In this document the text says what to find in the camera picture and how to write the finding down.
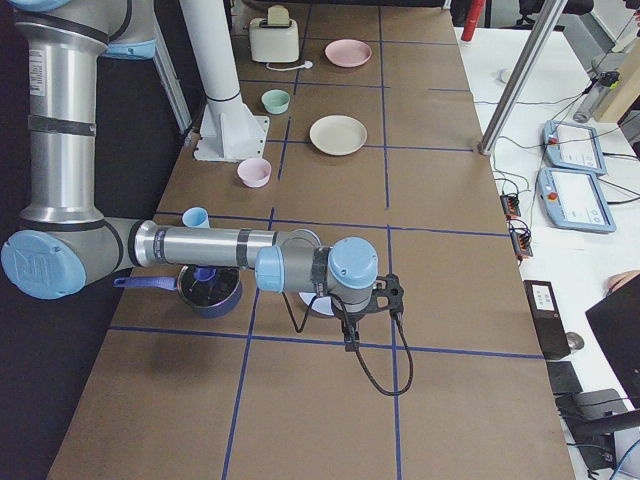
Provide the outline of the black gripper near pot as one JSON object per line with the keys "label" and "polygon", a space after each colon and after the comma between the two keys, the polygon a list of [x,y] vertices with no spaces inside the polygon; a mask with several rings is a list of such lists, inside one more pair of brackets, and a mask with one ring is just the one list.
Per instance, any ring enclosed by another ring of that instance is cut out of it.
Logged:
{"label": "black gripper near pot", "polygon": [[404,338],[404,289],[397,275],[389,273],[378,276],[371,287],[359,291],[358,295],[355,303],[346,303],[340,298],[340,321],[346,351],[358,350],[358,322],[369,314],[387,312],[396,324],[401,338]]}

